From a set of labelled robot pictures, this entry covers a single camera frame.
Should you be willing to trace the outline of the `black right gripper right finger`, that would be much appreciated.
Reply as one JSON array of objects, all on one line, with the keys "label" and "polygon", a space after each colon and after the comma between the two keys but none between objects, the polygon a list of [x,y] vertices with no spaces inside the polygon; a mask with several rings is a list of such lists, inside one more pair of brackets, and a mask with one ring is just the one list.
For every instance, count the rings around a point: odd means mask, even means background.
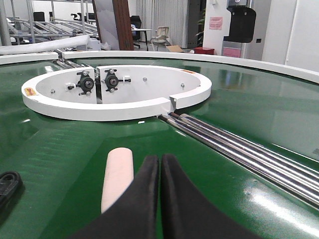
[{"label": "black right gripper right finger", "polygon": [[165,239],[257,239],[197,189],[173,154],[161,158],[161,224]]}]

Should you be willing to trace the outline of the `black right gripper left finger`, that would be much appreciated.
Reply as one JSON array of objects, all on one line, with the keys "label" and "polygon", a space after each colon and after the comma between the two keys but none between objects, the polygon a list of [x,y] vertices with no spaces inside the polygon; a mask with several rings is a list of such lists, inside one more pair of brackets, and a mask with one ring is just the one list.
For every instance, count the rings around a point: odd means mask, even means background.
[{"label": "black right gripper left finger", "polygon": [[159,159],[148,155],[123,195],[71,238],[155,239],[158,184]]}]

